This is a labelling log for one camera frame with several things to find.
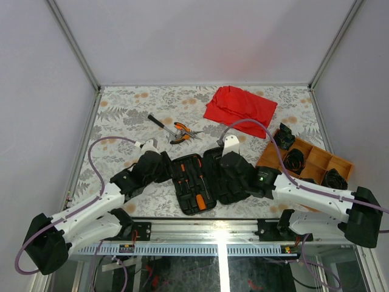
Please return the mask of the black plastic tool case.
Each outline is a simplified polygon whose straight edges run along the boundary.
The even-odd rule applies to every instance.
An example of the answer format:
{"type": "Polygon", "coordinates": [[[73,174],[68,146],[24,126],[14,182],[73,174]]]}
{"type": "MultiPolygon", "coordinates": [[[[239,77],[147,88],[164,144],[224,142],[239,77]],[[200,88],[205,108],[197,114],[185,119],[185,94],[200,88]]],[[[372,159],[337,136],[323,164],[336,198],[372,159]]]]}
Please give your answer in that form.
{"type": "Polygon", "coordinates": [[[190,154],[172,160],[170,170],[172,171],[172,182],[176,190],[176,198],[179,203],[181,211],[185,215],[196,215],[203,213],[208,210],[212,210],[218,203],[222,205],[229,205],[237,203],[239,201],[245,200],[246,198],[234,198],[231,196],[227,189],[227,182],[222,177],[222,172],[220,168],[220,159],[222,158],[222,148],[212,148],[204,152],[203,156],[199,154],[190,154]],[[198,173],[195,169],[192,157],[197,156],[202,164],[202,173],[204,176],[204,181],[206,183],[210,200],[207,199],[204,186],[198,173]],[[182,181],[182,193],[178,192],[177,182],[174,179],[173,175],[173,165],[176,164],[180,171],[180,177],[182,181]],[[190,190],[187,189],[186,182],[182,176],[181,164],[184,164],[186,172],[189,177],[190,190]],[[207,205],[206,210],[199,210],[196,195],[201,194],[207,205]]]}

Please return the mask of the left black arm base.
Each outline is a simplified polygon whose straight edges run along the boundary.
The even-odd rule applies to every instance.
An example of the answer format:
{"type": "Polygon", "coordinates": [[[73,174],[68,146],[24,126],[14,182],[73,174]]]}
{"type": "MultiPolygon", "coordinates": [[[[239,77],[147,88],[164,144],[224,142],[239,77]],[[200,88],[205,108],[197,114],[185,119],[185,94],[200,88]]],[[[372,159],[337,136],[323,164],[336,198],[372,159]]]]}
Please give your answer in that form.
{"type": "Polygon", "coordinates": [[[150,241],[151,222],[137,222],[123,209],[113,209],[109,212],[119,220],[120,230],[113,240],[130,240],[132,242],[150,241]]]}

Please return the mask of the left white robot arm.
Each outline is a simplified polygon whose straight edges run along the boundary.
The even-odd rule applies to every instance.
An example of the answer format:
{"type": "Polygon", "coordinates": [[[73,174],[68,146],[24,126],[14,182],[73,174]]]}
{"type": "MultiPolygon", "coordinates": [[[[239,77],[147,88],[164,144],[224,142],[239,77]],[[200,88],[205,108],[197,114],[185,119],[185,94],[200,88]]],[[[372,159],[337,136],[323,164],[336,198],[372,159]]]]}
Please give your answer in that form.
{"type": "Polygon", "coordinates": [[[50,217],[44,214],[34,217],[23,249],[38,272],[53,273],[75,251],[99,240],[130,238],[133,221],[121,207],[140,195],[147,185],[169,180],[170,163],[166,152],[146,151],[132,168],[114,175],[101,194],[50,217]]]}

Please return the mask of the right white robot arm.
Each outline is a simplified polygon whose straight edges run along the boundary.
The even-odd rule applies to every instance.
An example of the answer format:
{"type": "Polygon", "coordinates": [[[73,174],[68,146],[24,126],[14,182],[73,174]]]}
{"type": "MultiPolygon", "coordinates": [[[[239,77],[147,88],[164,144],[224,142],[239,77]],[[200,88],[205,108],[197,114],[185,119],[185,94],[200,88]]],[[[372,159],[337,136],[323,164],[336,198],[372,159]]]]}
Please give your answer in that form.
{"type": "Polygon", "coordinates": [[[224,178],[257,198],[286,200],[308,206],[337,220],[345,238],[365,248],[375,248],[384,208],[372,191],[359,186],[355,192],[332,189],[293,178],[278,169],[254,167],[231,151],[219,161],[224,178]]]}

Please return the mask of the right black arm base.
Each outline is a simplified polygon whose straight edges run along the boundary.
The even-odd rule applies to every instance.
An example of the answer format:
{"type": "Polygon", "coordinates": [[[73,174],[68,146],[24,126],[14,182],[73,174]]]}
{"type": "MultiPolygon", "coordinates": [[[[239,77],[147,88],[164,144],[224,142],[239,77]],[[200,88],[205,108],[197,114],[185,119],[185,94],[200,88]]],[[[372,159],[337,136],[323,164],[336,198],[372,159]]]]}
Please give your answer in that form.
{"type": "Polygon", "coordinates": [[[304,219],[307,212],[285,209],[278,219],[257,219],[257,231],[254,233],[261,242],[296,242],[303,240],[307,232],[292,228],[298,219],[304,219]]]}

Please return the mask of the small orange black screwdriver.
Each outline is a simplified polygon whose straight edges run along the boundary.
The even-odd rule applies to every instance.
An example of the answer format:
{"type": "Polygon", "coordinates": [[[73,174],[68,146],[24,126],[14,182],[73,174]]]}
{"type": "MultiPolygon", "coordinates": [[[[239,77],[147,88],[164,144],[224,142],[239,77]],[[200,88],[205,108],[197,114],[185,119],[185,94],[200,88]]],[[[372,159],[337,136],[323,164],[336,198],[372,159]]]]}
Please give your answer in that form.
{"type": "Polygon", "coordinates": [[[184,180],[185,180],[186,185],[187,185],[187,189],[190,190],[189,177],[188,177],[188,174],[186,172],[184,164],[181,164],[181,170],[182,170],[182,176],[184,177],[184,180]]]}

